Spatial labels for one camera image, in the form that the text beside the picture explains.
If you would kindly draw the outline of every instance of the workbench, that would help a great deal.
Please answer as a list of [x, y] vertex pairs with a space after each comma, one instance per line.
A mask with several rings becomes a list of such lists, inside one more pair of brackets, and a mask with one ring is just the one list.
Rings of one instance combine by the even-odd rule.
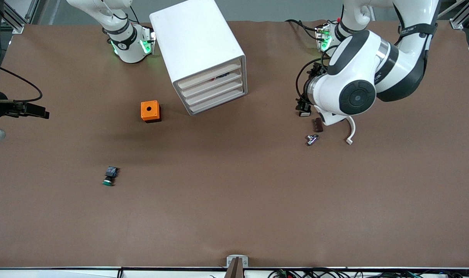
[[[286, 22], [230, 22], [249, 94], [189, 116], [156, 49], [113, 54], [100, 26], [28, 25], [2, 67], [49, 120], [0, 118], [0, 267], [469, 267], [469, 52], [439, 27], [418, 90], [306, 145], [295, 77], [315, 41]], [[370, 30], [395, 42], [396, 22]], [[300, 86], [306, 79], [304, 75]], [[36, 95], [0, 72], [0, 91]], [[140, 103], [158, 100], [146, 124]], [[120, 167], [114, 187], [101, 184]]]

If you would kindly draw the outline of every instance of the orange box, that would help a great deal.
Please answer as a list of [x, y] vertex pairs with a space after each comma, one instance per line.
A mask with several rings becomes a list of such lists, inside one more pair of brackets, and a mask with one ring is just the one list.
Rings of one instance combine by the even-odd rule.
[[156, 123], [162, 121], [161, 106], [157, 100], [142, 102], [140, 106], [140, 116], [146, 123]]

